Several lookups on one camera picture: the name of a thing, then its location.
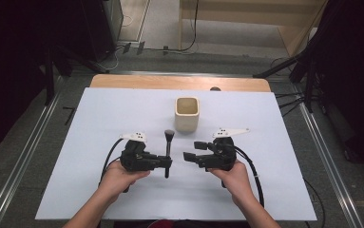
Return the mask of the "person's red clothing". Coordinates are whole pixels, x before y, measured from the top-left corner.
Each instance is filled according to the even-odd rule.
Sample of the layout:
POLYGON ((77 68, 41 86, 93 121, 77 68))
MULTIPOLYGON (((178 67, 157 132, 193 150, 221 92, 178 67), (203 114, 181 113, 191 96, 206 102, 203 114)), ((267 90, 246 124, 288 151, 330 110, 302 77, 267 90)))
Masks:
POLYGON ((147 228, 173 228, 174 222, 168 219, 159 219, 151 222, 147 228))

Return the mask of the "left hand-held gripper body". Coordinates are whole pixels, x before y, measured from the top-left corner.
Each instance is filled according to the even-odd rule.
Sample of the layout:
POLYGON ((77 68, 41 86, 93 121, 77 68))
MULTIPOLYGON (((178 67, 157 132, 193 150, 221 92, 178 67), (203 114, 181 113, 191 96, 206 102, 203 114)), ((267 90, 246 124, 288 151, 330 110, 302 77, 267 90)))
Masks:
POLYGON ((158 157, 144 151, 147 138, 143 132, 122 134, 120 138, 127 140, 120 157, 121 165, 126 171, 148 171, 159 166, 158 157))

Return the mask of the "light wooden shelf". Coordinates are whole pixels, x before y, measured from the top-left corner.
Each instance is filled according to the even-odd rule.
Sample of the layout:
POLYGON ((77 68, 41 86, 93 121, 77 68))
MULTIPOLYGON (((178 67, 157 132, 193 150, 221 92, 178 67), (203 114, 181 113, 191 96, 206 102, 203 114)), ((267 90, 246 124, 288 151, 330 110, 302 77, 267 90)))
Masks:
MULTIPOLYGON (((194 19, 196 0, 179 0, 178 47, 182 47, 182 20, 194 19)), ((305 39, 318 26, 329 0, 198 0, 198 20, 278 27, 290 56, 300 53, 305 39)))

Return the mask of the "person's left hand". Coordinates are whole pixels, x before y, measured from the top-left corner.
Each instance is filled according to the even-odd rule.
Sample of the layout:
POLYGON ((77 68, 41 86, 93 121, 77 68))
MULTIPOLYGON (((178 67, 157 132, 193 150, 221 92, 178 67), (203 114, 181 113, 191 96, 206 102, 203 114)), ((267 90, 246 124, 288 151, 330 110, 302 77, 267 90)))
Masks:
POLYGON ((113 203, 130 185, 149 174, 149 171, 128 172, 119 161, 114 161, 107 168, 98 190, 109 203, 113 203))

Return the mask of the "metal floor rail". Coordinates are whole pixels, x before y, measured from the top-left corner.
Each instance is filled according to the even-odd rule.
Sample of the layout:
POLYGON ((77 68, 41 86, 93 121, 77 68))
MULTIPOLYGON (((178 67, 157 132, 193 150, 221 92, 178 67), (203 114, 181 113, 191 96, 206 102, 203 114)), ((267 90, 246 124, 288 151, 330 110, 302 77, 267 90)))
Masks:
POLYGON ((0 143, 0 223, 29 167, 60 96, 57 93, 47 104, 42 95, 36 97, 0 143))
POLYGON ((341 207, 341 211, 343 212, 349 227, 364 228, 364 224, 356 209, 353 198, 339 173, 339 170, 330 153, 329 147, 321 134, 321 131, 319 130, 314 114, 310 113, 304 104, 300 105, 300 111, 305 123, 307 124, 310 134, 312 135, 316 146, 316 151, 323 163, 329 181, 335 191, 335 196, 341 207))

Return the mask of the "black angled floor bracket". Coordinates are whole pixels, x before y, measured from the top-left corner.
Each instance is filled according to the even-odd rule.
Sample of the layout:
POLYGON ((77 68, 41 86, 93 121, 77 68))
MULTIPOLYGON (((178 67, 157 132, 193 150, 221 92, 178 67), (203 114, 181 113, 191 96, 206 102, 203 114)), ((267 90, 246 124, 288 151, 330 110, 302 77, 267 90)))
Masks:
POLYGON ((63 106, 63 110, 66 110, 68 112, 67 119, 65 121, 65 125, 68 125, 69 122, 72 120, 72 117, 76 111, 76 108, 70 107, 70 106, 63 106))

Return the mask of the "black makeup brush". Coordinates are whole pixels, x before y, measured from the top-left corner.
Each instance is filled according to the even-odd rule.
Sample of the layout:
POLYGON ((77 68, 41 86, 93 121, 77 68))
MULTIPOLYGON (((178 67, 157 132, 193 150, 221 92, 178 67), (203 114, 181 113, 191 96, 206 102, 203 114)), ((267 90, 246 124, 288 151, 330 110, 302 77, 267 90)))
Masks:
POLYGON ((168 166, 165 168, 164 176, 168 179, 169 178, 169 172, 170 172, 170 164, 172 162, 171 157, 170 157, 171 143, 172 143, 172 140, 174 138, 175 132, 173 130, 171 130, 171 129, 166 129, 164 131, 164 135, 165 135, 165 138, 166 138, 165 156, 166 156, 166 161, 168 162, 168 166))

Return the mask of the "beige square cup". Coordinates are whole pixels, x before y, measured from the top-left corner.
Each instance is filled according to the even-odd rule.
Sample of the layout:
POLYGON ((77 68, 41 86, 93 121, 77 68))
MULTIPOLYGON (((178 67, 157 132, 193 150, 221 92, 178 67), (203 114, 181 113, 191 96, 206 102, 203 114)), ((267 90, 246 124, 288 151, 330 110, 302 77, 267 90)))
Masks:
POLYGON ((200 102, 196 97, 179 97, 175 101, 175 128, 194 132, 198 127, 200 102))

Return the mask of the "white table sheet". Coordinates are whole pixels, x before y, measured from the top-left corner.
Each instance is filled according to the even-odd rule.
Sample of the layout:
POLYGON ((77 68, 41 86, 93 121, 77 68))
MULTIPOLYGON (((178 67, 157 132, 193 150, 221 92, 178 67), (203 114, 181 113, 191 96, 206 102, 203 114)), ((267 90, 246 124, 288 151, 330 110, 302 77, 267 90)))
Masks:
POLYGON ((247 170, 255 190, 276 220, 316 217, 293 146, 271 92, 195 91, 165 89, 85 89, 36 214, 38 219, 69 219, 98 186, 105 158, 118 157, 122 134, 144 132, 147 151, 166 151, 164 131, 175 132, 169 178, 153 170, 119 196, 106 211, 108 219, 241 220, 220 180, 185 161, 194 142, 210 142, 219 128, 248 128, 234 137, 252 160, 247 170), (194 132, 175 128, 175 101, 196 97, 200 102, 194 132))

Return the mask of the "black curtain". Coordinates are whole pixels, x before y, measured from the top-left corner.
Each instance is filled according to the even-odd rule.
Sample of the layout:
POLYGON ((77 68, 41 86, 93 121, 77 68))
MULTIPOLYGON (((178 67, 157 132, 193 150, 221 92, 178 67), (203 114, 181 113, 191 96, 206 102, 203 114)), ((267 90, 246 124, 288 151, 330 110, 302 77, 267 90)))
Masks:
POLYGON ((344 148, 364 162, 364 0, 328 0, 308 49, 344 148))
POLYGON ((69 0, 0 0, 0 143, 44 89, 44 48, 59 43, 69 0))

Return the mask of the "black metal stand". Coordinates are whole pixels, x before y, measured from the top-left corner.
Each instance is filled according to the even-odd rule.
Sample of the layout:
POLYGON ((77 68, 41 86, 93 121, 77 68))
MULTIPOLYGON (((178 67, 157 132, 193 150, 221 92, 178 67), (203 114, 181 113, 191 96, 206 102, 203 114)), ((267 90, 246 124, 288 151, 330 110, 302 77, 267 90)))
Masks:
POLYGON ((55 86, 53 78, 53 68, 56 67, 58 71, 65 76, 70 76, 72 68, 67 61, 67 58, 73 59, 79 64, 96 73, 106 73, 100 66, 92 64, 87 59, 76 54, 72 50, 60 46, 60 45, 48 45, 44 48, 45 56, 45 80, 46 80, 46 92, 47 97, 45 105, 50 105, 52 103, 53 97, 55 95, 55 86))
POLYGON ((282 63, 272 66, 264 72, 253 75, 253 78, 266 79, 291 65, 295 66, 289 75, 291 83, 298 84, 303 78, 306 78, 305 90, 302 92, 304 95, 302 102, 308 112, 312 113, 313 86, 316 79, 316 61, 309 54, 301 52, 298 55, 289 57, 282 63))

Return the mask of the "black cabinet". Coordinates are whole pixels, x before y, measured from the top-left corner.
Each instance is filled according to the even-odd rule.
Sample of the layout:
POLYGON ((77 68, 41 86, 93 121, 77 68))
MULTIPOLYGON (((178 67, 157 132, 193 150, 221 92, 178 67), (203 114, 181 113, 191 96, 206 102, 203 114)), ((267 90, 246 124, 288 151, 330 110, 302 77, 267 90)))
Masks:
POLYGON ((86 18, 91 59, 103 61, 114 52, 121 33, 124 14, 120 0, 81 0, 86 18))

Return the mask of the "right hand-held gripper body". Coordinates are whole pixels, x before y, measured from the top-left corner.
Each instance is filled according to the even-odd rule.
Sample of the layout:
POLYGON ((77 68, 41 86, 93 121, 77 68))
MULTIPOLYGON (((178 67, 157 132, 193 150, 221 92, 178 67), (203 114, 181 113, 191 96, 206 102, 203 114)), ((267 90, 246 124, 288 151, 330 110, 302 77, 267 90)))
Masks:
POLYGON ((232 169, 237 155, 241 155, 244 159, 248 156, 240 148, 235 146, 232 139, 233 136, 248 133, 248 128, 219 128, 212 137, 214 140, 214 150, 211 155, 200 156, 201 164, 205 170, 208 168, 217 168, 225 171, 232 169))

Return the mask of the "person's right hand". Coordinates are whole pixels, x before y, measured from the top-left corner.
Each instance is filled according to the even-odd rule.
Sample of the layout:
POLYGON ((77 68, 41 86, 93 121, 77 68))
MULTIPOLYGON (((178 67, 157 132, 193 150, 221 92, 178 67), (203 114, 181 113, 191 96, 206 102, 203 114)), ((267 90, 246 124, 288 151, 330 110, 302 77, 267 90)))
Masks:
POLYGON ((257 200, 253 194, 244 163, 235 161, 229 171, 210 168, 209 172, 218 177, 232 195, 233 202, 239 209, 254 208, 257 200))

